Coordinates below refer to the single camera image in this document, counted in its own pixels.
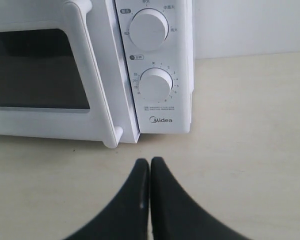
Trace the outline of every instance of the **table surface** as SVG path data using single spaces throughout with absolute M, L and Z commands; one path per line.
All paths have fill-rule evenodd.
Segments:
M 68 236 L 112 199 L 135 159 L 153 156 L 231 228 L 300 240 L 300 53 L 197 60 L 195 77 L 190 134 L 116 149 L 0 136 L 0 240 Z

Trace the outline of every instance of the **white microwave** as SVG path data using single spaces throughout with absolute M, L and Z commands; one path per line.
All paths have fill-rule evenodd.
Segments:
M 0 0 L 0 135 L 187 133 L 191 0 Z

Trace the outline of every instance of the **dark glass window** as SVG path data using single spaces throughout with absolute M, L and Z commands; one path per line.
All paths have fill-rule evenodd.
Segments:
M 0 107 L 90 108 L 63 31 L 0 32 Z

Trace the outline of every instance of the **white knob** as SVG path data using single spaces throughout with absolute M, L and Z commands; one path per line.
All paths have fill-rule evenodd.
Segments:
M 150 68 L 141 75 L 139 92 L 146 100 L 162 101 L 169 96 L 172 86 L 169 73 L 160 68 Z
M 130 38 L 134 45 L 144 51 L 158 49 L 166 40 L 169 25 L 166 17 L 154 9 L 143 9 L 133 18 Z

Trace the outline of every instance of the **black object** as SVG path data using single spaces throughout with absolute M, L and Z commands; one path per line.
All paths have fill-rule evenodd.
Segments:
M 138 159 L 108 206 L 66 240 L 148 239 L 149 175 L 147 160 Z
M 152 159 L 150 185 L 155 240 L 247 240 L 193 201 L 161 157 Z

